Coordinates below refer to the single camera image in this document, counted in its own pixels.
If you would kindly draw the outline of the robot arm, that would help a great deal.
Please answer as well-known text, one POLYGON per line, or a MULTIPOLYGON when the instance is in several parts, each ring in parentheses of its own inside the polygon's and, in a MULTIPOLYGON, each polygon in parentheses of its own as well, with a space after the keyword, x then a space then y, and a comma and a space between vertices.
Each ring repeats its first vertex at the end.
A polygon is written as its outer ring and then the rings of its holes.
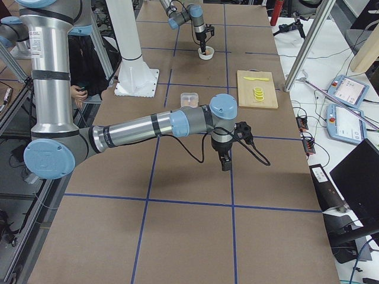
POLYGON ((168 24, 171 29, 177 29, 181 25, 188 21, 191 21, 192 29, 195 32, 198 45, 201 53, 206 54, 206 38, 208 27, 204 22, 203 9, 197 4, 188 4, 185 6, 181 1, 182 10, 178 11, 178 8, 174 5, 174 1, 160 0, 165 13, 168 17, 168 24))
POLYGON ((137 143, 167 133, 175 137, 209 133, 222 169, 230 170, 237 102, 218 94, 210 103, 108 126, 78 128, 70 97, 70 31, 89 34, 89 1, 20 1, 20 18, 28 27, 36 97, 36 125, 24 151, 27 168, 44 179, 68 175, 87 158, 106 149, 137 143))

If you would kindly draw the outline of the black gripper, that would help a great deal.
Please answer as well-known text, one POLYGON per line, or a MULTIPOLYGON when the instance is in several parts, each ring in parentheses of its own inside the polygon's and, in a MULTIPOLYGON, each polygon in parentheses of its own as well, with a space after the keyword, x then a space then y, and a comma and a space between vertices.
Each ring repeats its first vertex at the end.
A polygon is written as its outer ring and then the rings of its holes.
POLYGON ((195 32, 195 36, 196 36, 196 39, 198 41, 200 41, 200 53, 201 54, 206 54, 206 44, 205 44, 205 40, 207 38, 207 35, 206 35, 206 32, 203 31, 203 32, 195 32))
POLYGON ((212 148, 218 153, 221 162, 221 169, 224 172, 231 171, 231 158, 229 151, 233 145, 232 140, 228 142, 218 142, 215 139, 211 139, 212 148))

